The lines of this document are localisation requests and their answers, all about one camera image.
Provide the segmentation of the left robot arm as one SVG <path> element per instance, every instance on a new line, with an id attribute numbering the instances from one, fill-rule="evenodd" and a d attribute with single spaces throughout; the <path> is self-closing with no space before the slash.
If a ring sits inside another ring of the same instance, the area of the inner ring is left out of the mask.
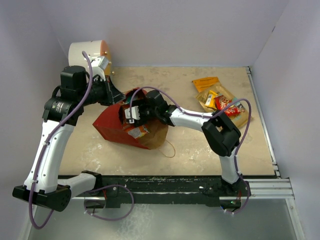
<path id="1" fill-rule="evenodd" d="M 84 107 L 99 103 L 112 106 L 125 98 L 102 67 L 67 66 L 60 73 L 60 85 L 44 105 L 40 144 L 31 171 L 23 185 L 13 189 L 13 197 L 32 205 L 62 212 L 71 198 L 84 192 L 98 196 L 103 177 L 89 170 L 69 179 L 58 179 L 68 140 Z"/>

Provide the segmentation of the yellow snack packet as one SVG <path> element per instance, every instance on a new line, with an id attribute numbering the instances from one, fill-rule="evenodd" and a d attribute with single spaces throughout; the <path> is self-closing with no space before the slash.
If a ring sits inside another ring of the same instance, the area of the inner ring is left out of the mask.
<path id="1" fill-rule="evenodd" d="M 211 109 L 215 109 L 215 110 L 216 110 L 217 107 L 216 107 L 215 98 L 218 97 L 218 96 L 219 96 L 218 93 L 210 90 L 210 91 L 208 92 L 208 96 L 207 96 L 207 99 L 206 99 L 204 105 L 205 105 L 206 107 L 208 107 L 208 108 L 211 108 Z"/>

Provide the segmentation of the orange chips bag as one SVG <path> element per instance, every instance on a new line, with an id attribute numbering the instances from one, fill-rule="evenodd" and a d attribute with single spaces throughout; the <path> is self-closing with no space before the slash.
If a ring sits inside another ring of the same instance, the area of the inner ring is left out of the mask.
<path id="1" fill-rule="evenodd" d="M 219 82 L 219 78 L 216 76 L 192 80 L 193 85 L 199 93 Z"/>

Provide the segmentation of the brown chips bag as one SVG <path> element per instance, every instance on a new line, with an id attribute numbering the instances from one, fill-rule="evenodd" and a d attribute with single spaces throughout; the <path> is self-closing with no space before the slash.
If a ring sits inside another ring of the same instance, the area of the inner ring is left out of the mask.
<path id="1" fill-rule="evenodd" d="M 216 92 L 219 96 L 217 96 L 215 100 L 216 109 L 212 109 L 205 106 L 205 102 L 208 97 L 209 91 Z M 203 107 L 204 111 L 207 113 L 215 113 L 224 109 L 227 105 L 235 102 L 237 98 L 222 84 L 216 83 L 205 90 L 199 92 L 195 99 L 200 103 Z M 248 122 L 249 111 L 244 107 L 241 102 L 237 102 L 231 105 L 228 109 L 224 111 L 224 113 L 231 119 L 231 121 L 236 125 L 237 128 L 241 128 L 245 126 Z"/>

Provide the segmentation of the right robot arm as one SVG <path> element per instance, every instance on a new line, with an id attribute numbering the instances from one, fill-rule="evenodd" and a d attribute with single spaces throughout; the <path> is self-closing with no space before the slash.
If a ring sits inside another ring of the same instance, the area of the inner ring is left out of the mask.
<path id="1" fill-rule="evenodd" d="M 140 127 L 149 120 L 157 119 L 166 126 L 184 127 L 203 133 L 211 150 L 219 156 L 223 192 L 233 196 L 240 190 L 238 180 L 241 174 L 235 157 L 241 132 L 224 112 L 196 112 L 168 104 L 158 90 L 149 91 L 139 100 L 135 99 L 137 94 L 133 94 L 125 114 L 130 123 Z"/>

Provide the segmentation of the red paper bag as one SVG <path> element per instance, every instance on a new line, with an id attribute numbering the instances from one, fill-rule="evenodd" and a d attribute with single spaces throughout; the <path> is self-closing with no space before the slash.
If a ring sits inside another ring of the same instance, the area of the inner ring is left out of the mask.
<path id="1" fill-rule="evenodd" d="M 135 90 L 137 88 L 125 92 L 125 99 L 107 107 L 92 125 L 109 142 L 146 150 L 160 150 L 164 143 L 169 143 L 167 125 L 155 118 L 141 126 L 135 126 L 125 119 L 125 110 L 129 108 Z"/>

